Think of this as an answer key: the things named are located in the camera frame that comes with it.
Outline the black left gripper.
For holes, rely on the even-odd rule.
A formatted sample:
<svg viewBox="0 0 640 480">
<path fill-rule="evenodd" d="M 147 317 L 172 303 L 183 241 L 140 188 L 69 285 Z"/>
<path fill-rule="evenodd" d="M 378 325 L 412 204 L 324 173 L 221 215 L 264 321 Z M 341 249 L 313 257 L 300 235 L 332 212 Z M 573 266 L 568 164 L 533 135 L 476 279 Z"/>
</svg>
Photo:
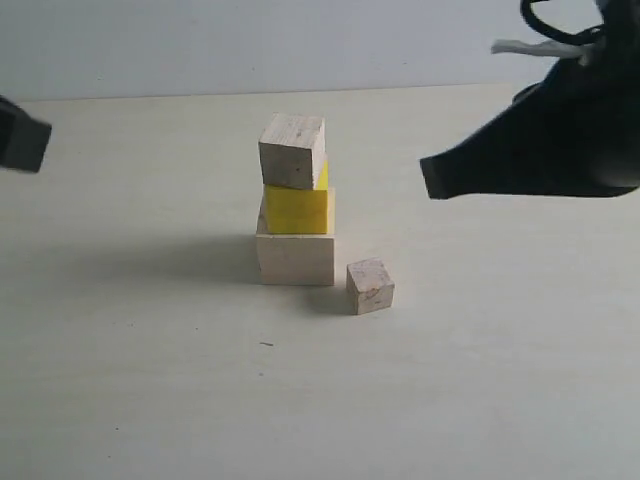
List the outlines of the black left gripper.
<svg viewBox="0 0 640 480">
<path fill-rule="evenodd" d="M 1 167 L 38 173 L 52 133 L 52 125 L 34 118 L 1 97 Z"/>
</svg>

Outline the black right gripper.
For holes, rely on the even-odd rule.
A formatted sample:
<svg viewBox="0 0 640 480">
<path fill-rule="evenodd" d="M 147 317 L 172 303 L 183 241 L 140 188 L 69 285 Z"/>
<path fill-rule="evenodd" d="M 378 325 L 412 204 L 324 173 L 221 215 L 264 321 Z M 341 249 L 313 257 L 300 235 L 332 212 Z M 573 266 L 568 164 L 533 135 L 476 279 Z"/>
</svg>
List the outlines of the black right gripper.
<svg viewBox="0 0 640 480">
<path fill-rule="evenodd" d="M 491 51 L 557 61 L 471 136 L 421 159 L 430 198 L 610 198 L 638 189 L 638 30 L 609 29 L 581 47 L 501 39 Z"/>
</svg>

